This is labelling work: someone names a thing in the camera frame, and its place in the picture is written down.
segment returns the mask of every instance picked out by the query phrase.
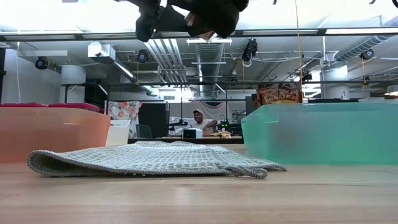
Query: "wooden tabletop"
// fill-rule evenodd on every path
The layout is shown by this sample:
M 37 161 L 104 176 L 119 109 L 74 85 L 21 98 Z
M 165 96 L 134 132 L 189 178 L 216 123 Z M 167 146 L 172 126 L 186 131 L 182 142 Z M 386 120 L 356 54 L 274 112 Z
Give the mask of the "wooden tabletop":
M 398 223 L 398 166 L 235 177 L 46 178 L 0 165 L 0 223 Z

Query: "gray towel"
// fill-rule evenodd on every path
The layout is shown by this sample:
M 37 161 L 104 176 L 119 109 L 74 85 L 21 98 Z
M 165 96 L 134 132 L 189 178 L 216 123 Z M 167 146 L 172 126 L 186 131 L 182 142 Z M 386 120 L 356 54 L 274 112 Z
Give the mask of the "gray towel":
M 221 146 L 160 141 L 63 153 L 37 150 L 28 156 L 27 165 L 51 177 L 224 174 L 264 179 L 267 169 L 286 170 L 278 163 L 250 159 Z

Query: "air duct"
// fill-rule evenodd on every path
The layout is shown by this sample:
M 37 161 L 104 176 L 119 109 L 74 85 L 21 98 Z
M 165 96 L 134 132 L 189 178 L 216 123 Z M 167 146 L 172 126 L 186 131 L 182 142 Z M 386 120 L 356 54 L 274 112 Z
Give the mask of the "air duct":
M 224 44 L 195 44 L 195 55 L 197 58 L 199 76 L 203 82 L 217 81 L 220 64 L 224 51 Z M 200 88 L 201 97 L 213 97 L 216 87 L 214 85 L 203 85 Z
M 99 42 L 92 42 L 88 46 L 88 57 L 96 62 L 112 65 L 112 67 L 120 71 L 124 77 L 130 80 L 130 82 L 137 82 L 137 77 L 116 58 L 116 51 L 109 44 L 102 45 Z M 140 86 L 140 88 L 150 95 L 154 93 L 154 90 L 150 86 Z
M 384 27 L 398 27 L 398 16 L 383 25 Z M 333 57 L 336 62 L 343 62 L 353 57 L 359 56 L 361 53 L 389 40 L 394 35 L 374 35 L 368 37 L 354 45 L 339 51 Z

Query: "person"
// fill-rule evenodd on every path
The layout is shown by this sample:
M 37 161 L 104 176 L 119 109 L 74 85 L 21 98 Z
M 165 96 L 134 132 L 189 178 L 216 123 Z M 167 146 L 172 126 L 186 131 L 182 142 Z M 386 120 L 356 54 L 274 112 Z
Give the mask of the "person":
M 218 123 L 213 119 L 203 119 L 203 112 L 200 109 L 193 111 L 193 118 L 195 119 L 195 123 L 191 127 L 203 130 L 204 135 L 212 134 L 213 128 Z

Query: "white shirt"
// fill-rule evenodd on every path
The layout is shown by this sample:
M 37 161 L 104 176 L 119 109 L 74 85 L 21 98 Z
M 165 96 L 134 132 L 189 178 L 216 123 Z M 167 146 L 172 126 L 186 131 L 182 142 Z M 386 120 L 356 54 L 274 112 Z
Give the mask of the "white shirt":
M 196 121 L 194 124 L 191 124 L 192 128 L 197 128 L 203 130 L 207 124 L 210 124 L 213 120 L 212 119 L 203 119 L 203 122 L 201 124 L 198 124 Z M 208 128 L 206 129 L 209 133 L 213 133 L 213 128 Z

